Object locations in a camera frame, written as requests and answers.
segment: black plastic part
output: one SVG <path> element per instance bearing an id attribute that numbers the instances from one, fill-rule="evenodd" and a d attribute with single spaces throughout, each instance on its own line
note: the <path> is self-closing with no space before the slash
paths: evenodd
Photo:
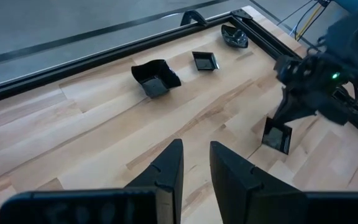
<path id="1" fill-rule="evenodd" d="M 241 19 L 248 19 L 248 20 L 251 20 L 253 19 L 252 16 L 248 13 L 246 13 L 244 10 L 242 9 L 238 9 L 238 10 L 234 10 L 231 12 L 231 14 L 233 16 L 236 16 L 236 17 L 239 17 Z"/>
<path id="2" fill-rule="evenodd" d="M 211 142 L 209 159 L 224 224 L 302 220 L 306 203 L 298 189 L 272 177 L 219 142 Z"/>
<path id="3" fill-rule="evenodd" d="M 0 208 L 7 223 L 180 224 L 183 144 L 174 140 L 123 189 L 25 192 Z"/>
<path id="4" fill-rule="evenodd" d="M 207 26 L 208 22 L 204 17 L 197 12 L 196 10 L 186 11 L 181 19 L 180 26 L 188 25 L 191 23 L 191 20 L 194 19 L 198 24 L 202 26 Z"/>
<path id="5" fill-rule="evenodd" d="M 280 56 L 276 59 L 273 67 L 273 70 L 277 72 L 276 79 L 284 85 L 288 85 L 293 80 L 302 81 L 299 78 L 303 77 L 294 75 L 296 74 L 295 69 L 299 69 L 300 63 L 301 60 L 294 59 L 293 57 L 287 55 Z"/>
<path id="6" fill-rule="evenodd" d="M 228 46 L 235 48 L 248 47 L 248 37 L 244 31 L 223 24 L 221 27 L 221 33 L 223 40 Z"/>
<path id="7" fill-rule="evenodd" d="M 224 224 L 358 223 L 358 192 L 302 192 L 219 142 L 209 158 Z"/>
<path id="8" fill-rule="evenodd" d="M 300 103 L 297 97 L 293 96 L 286 88 L 283 88 L 283 99 L 274 114 L 276 123 L 287 123 L 299 118 L 316 115 L 316 110 L 308 108 Z"/>
<path id="9" fill-rule="evenodd" d="M 321 91 L 311 92 L 302 99 L 309 102 L 309 106 L 317 108 L 320 114 L 336 124 L 345 125 L 349 121 L 347 108 Z"/>
<path id="10" fill-rule="evenodd" d="M 150 98 L 164 95 L 170 88 L 181 85 L 179 77 L 165 60 L 153 60 L 144 65 L 133 66 L 131 70 Z"/>
<path id="11" fill-rule="evenodd" d="M 219 69 L 216 63 L 215 55 L 211 52 L 193 52 L 194 61 L 196 62 L 197 70 L 213 71 Z"/>
<path id="12" fill-rule="evenodd" d="M 292 128 L 267 117 L 262 144 L 288 155 L 290 152 Z"/>
<path id="13" fill-rule="evenodd" d="M 317 0 L 317 1 L 323 7 L 327 7 L 329 5 L 329 3 L 331 2 L 331 0 Z"/>

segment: wood grain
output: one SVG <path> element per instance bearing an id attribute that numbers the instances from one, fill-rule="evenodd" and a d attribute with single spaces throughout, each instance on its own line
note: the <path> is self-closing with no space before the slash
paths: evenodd
<path id="1" fill-rule="evenodd" d="M 304 55 L 271 21 L 244 10 Z M 197 71 L 191 51 L 214 52 L 221 69 Z M 151 100 L 131 66 L 161 58 L 182 86 Z M 351 124 L 303 118 L 288 124 L 289 155 L 261 145 L 265 118 L 282 98 L 274 63 L 253 42 L 227 47 L 217 26 L 0 101 L 0 206 L 25 190 L 125 186 L 175 138 L 184 144 L 182 223 L 221 223 L 209 172 L 212 140 L 301 190 L 358 190 Z"/>

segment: gray floor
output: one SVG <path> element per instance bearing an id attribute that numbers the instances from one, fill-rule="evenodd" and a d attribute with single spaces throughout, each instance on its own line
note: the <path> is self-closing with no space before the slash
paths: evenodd
<path id="1" fill-rule="evenodd" d="M 0 54 L 208 0 L 0 0 Z M 231 0 L 197 9 L 204 17 L 251 5 L 278 23 L 308 0 Z M 290 33 L 308 7 L 280 27 Z M 305 34 L 315 42 L 346 11 L 333 2 Z M 0 83 L 179 26 L 181 14 L 0 63 Z"/>

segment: black container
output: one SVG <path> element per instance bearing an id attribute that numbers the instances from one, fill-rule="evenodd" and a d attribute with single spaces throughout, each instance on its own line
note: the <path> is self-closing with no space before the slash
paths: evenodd
<path id="1" fill-rule="evenodd" d="M 170 88 L 181 85 L 179 77 L 165 60 L 152 60 L 143 65 L 132 66 L 132 74 L 146 95 L 155 98 L 166 94 Z"/>
<path id="2" fill-rule="evenodd" d="M 230 47 L 247 48 L 248 37 L 246 33 L 238 28 L 222 25 L 221 33 L 223 40 Z"/>
<path id="3" fill-rule="evenodd" d="M 276 123 L 272 118 L 266 118 L 262 144 L 288 155 L 291 134 L 292 128 L 281 123 Z"/>
<path id="4" fill-rule="evenodd" d="M 197 70 L 213 71 L 219 69 L 216 63 L 215 55 L 211 52 L 193 52 L 194 61 L 196 62 Z"/>

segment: floor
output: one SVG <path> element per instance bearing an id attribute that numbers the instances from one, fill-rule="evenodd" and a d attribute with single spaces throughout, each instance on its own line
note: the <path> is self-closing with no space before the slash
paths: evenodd
<path id="1" fill-rule="evenodd" d="M 244 10 L 305 54 L 255 9 Z M 192 51 L 206 50 L 219 70 L 197 71 Z M 131 67 L 160 57 L 181 86 L 150 99 Z M 301 190 L 358 190 L 358 130 L 351 124 L 310 116 L 287 124 L 288 155 L 261 145 L 266 116 L 282 97 L 274 63 L 252 41 L 247 49 L 228 47 L 216 26 L 0 101 L 0 205 L 28 190 L 123 187 L 176 138 L 183 141 L 184 224 L 222 223 L 212 140 Z"/>
<path id="2" fill-rule="evenodd" d="M 206 2 L 208 1 L 18 0 L 15 4 L 11 4 L 8 0 L 0 0 L 0 54 Z M 268 19 L 278 23 L 306 2 L 308 0 L 219 0 L 213 2 L 213 5 L 199 8 L 197 11 L 204 17 L 211 17 L 250 5 Z M 280 24 L 280 27 L 290 33 L 306 9 L 307 7 L 287 19 Z M 305 34 L 305 39 L 301 40 L 301 43 L 307 45 L 310 42 L 315 42 L 319 36 L 324 34 L 328 25 L 345 14 L 346 11 L 333 2 Z M 1 62 L 0 83 L 174 29 L 178 27 L 180 20 L 181 14 L 176 14 L 63 47 Z"/>

